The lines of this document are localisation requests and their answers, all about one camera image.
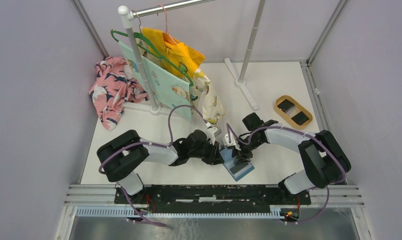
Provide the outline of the mint green printed cloth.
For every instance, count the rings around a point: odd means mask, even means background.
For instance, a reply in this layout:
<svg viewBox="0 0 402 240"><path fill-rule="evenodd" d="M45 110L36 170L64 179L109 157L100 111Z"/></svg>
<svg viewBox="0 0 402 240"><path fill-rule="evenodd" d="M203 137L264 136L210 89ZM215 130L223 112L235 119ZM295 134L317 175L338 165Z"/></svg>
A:
<svg viewBox="0 0 402 240"><path fill-rule="evenodd" d="M142 75L136 64L136 58L131 47L123 42L118 42L124 58L127 60L132 76L139 82L142 88L146 88ZM147 73L147 79L151 90L158 103L173 109L180 105L190 105L189 83L182 80L157 64L142 57L143 65Z"/></svg>

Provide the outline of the black VIP card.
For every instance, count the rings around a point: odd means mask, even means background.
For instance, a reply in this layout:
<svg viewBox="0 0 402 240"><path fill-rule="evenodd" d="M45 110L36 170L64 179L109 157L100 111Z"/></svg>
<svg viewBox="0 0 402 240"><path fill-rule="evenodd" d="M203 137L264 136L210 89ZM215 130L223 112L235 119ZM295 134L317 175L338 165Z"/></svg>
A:
<svg viewBox="0 0 402 240"><path fill-rule="evenodd" d="M284 99L281 103L277 105L277 107L284 112L285 114L288 114L292 111L292 109L295 107L295 104L292 103L288 99Z"/></svg>

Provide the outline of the yellow garment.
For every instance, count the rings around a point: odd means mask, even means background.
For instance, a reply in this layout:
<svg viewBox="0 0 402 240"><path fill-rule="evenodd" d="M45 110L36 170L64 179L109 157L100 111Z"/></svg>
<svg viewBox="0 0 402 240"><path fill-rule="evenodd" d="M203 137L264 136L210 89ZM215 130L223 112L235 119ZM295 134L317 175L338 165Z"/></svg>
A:
<svg viewBox="0 0 402 240"><path fill-rule="evenodd" d="M144 57L181 79L184 78L182 72L192 80L205 77L200 69L200 64L205 60L202 53L158 29L143 27L142 35L157 50L155 52L148 46L149 51L144 52Z"/></svg>

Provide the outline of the tan oval card tray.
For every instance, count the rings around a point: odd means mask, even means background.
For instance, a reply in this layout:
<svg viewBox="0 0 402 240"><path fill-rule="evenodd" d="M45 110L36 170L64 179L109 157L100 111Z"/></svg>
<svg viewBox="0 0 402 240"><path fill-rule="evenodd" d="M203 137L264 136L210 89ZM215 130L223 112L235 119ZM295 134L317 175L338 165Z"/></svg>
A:
<svg viewBox="0 0 402 240"><path fill-rule="evenodd" d="M281 103L284 99L290 100L292 103L295 104L295 107L292 109L290 113L285 114L282 112L277 105ZM282 95L280 96L276 101L273 106L274 110L278 113L279 116L281 116L288 124L290 124L293 128L297 130L303 130L305 129L310 123L313 121L313 115L310 113L304 106L302 106L300 103L298 103L294 98L292 98L289 95ZM304 123L303 125L297 125L291 118L296 115L299 112L304 112L309 118L310 121Z"/></svg>

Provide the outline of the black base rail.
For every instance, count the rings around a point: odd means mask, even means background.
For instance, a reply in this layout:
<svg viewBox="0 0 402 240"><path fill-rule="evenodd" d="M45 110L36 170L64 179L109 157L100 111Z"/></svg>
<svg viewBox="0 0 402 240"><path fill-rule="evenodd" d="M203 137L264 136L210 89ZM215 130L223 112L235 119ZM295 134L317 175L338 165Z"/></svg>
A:
<svg viewBox="0 0 402 240"><path fill-rule="evenodd" d="M148 185L131 196L133 205L154 213L265 213L271 206L311 204L304 190L296 195L277 185Z"/></svg>

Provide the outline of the cream printed garment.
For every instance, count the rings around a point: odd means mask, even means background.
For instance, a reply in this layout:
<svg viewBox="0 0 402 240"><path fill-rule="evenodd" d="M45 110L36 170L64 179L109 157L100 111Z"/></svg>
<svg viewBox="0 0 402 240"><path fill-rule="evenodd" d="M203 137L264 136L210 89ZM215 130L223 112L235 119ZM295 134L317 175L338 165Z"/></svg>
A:
<svg viewBox="0 0 402 240"><path fill-rule="evenodd" d="M196 69L190 87L190 99L203 119L212 125L218 124L225 116L225 110L211 80L200 68Z"/></svg>

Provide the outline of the pink clothes hanger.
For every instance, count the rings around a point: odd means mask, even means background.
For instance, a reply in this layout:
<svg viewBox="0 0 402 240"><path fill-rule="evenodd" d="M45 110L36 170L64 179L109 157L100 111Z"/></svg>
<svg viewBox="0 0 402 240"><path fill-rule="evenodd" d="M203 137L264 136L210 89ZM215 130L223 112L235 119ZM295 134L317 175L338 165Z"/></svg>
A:
<svg viewBox="0 0 402 240"><path fill-rule="evenodd" d="M161 7L163 12L164 12L164 16L165 16L165 34L170 38L170 40L174 43L174 45L177 45L178 43L169 34L169 30L168 30L168 15L167 15L167 11L166 11L165 7L162 4L158 4L157 6Z"/></svg>

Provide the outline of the blue leather card holder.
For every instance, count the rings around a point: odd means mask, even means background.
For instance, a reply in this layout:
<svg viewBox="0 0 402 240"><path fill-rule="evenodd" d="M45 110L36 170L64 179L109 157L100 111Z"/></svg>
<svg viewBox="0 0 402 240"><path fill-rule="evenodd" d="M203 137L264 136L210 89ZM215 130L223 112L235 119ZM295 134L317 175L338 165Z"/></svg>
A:
<svg viewBox="0 0 402 240"><path fill-rule="evenodd" d="M233 149L224 148L220 151L220 155L225 169L235 181L241 180L255 169L251 162L237 162L236 156L233 156Z"/></svg>

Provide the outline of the grey card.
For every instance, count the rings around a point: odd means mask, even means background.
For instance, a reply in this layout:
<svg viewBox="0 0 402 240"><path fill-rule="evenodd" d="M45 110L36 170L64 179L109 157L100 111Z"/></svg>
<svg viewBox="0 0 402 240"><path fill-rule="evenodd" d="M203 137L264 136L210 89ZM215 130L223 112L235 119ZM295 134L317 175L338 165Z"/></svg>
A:
<svg viewBox="0 0 402 240"><path fill-rule="evenodd" d="M246 168L250 167L250 164L244 162L244 163L240 163L240 164L236 164L233 167L230 168L230 172L235 175L238 176L240 175L242 172L245 171Z"/></svg>

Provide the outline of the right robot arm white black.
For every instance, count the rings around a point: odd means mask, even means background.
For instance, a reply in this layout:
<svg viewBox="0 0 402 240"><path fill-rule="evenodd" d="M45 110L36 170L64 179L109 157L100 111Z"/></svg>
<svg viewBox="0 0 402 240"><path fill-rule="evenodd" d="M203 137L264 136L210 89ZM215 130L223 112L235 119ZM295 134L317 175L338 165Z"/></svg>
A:
<svg viewBox="0 0 402 240"><path fill-rule="evenodd" d="M229 124L226 125L225 149L221 153L224 166L235 181L254 170L253 151L261 145L278 145L300 155L303 170L278 184L277 196L284 204L292 203L302 191L344 182L351 170L349 159L328 130L302 132L276 120L263 121L256 113L247 115L242 122L248 130L246 135L237 135Z"/></svg>

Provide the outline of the black card in tray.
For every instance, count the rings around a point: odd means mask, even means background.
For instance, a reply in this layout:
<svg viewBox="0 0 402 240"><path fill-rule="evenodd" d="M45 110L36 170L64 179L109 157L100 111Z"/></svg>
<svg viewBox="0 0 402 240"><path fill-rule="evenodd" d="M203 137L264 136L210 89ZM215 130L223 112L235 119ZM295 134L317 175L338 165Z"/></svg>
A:
<svg viewBox="0 0 402 240"><path fill-rule="evenodd" d="M297 113L291 118L298 126L303 125L304 123L307 123L310 121L310 118L302 111Z"/></svg>

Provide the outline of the green clothes hanger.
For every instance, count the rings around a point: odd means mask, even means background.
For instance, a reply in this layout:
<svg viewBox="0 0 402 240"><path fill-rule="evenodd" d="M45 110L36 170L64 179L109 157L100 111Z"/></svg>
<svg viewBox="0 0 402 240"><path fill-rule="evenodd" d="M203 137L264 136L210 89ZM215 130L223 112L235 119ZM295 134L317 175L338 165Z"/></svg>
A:
<svg viewBox="0 0 402 240"><path fill-rule="evenodd" d="M164 55L162 55L156 48L155 46L152 44L152 42L147 39L143 34L139 33L139 32L134 32L133 33L133 37L136 39L140 39L141 41L143 41L147 46L149 46L152 51L148 50L148 48L143 47L142 45L138 44L138 47L142 48L143 50L145 50L146 52L150 53L151 55L155 56L156 58L158 58L159 60L163 60L165 62L167 62L172 68L176 69L179 73L181 73L188 81L189 81L189 86L192 87L194 85L192 79L188 76L188 74L181 70L178 66L176 66L174 63L172 63L167 57L165 57Z"/></svg>

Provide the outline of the pink patterned garment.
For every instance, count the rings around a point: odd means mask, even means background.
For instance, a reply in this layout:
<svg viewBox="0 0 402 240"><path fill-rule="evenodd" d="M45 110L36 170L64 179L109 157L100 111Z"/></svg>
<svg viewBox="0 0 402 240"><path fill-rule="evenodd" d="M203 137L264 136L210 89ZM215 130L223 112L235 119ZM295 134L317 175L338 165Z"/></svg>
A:
<svg viewBox="0 0 402 240"><path fill-rule="evenodd" d="M103 127L114 130L124 114L124 103L142 103L148 93L133 77L128 62L121 56L109 56L95 66L96 80L89 90Z"/></svg>

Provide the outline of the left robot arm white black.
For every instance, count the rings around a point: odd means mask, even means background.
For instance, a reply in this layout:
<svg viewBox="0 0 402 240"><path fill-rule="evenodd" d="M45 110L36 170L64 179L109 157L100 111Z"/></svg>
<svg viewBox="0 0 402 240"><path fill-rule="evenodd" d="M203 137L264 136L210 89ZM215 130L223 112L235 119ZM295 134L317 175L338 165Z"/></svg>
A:
<svg viewBox="0 0 402 240"><path fill-rule="evenodd" d="M171 167L186 164L189 159L200 159L212 166L224 162L218 142L212 142L201 130L195 130L168 146L148 141L131 129L102 145L96 154L101 163L99 172L106 175L108 181L123 187L127 198L134 204L141 203L146 197L144 184L135 173L143 162Z"/></svg>

